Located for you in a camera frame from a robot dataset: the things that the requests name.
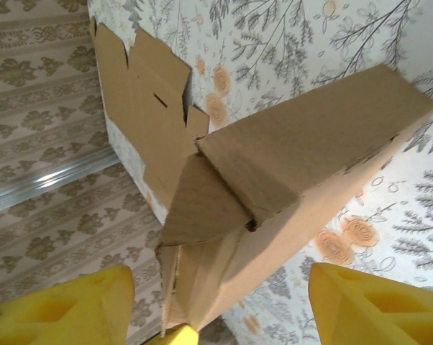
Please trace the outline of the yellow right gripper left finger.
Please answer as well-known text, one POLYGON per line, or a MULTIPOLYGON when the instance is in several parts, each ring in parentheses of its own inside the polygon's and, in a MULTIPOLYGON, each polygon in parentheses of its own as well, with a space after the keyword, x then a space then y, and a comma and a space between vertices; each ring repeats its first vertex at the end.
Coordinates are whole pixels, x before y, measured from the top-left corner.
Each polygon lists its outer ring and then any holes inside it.
POLYGON ((120 265, 0 304, 0 345, 125 345, 135 300, 120 265))

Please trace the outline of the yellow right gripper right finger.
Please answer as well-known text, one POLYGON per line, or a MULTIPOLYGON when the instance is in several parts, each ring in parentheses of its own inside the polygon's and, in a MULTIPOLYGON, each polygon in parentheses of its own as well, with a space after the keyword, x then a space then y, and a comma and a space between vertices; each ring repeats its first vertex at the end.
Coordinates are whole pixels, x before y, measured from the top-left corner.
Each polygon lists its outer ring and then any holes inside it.
POLYGON ((433 345, 433 292, 329 263, 311 266, 321 345, 433 345))

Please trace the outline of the brown cardboard box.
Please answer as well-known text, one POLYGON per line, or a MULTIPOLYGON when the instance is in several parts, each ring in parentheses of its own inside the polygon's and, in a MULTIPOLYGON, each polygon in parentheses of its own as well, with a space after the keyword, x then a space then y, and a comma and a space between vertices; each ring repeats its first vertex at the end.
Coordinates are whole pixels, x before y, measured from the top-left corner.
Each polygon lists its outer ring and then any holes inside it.
POLYGON ((251 293, 432 115, 377 65, 196 139, 156 248, 163 330, 201 330, 251 293))
POLYGON ((209 116, 185 100, 191 67, 145 30, 124 46, 105 24, 90 20, 105 112, 144 163, 142 180, 170 208, 193 138, 209 116))

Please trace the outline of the floral tablecloth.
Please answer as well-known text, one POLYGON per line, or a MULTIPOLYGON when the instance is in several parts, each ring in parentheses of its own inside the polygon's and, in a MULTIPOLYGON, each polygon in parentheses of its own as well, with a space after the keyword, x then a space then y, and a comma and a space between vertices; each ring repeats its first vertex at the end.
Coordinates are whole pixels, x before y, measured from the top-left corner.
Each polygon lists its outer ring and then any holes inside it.
MULTIPOLYGON (((210 130, 379 63, 433 99, 433 0, 88 0, 131 47, 142 28, 193 68, 210 130)), ((319 345, 311 265, 433 290, 433 116, 298 254, 222 316, 237 345, 319 345)))

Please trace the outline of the aluminium frame post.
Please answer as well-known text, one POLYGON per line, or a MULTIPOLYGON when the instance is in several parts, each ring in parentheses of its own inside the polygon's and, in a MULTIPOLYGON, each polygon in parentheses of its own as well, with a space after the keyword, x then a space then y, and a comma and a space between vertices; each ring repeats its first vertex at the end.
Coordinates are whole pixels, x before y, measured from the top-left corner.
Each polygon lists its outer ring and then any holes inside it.
POLYGON ((117 163, 119 158, 114 150, 106 148, 2 187, 0 211, 117 163))

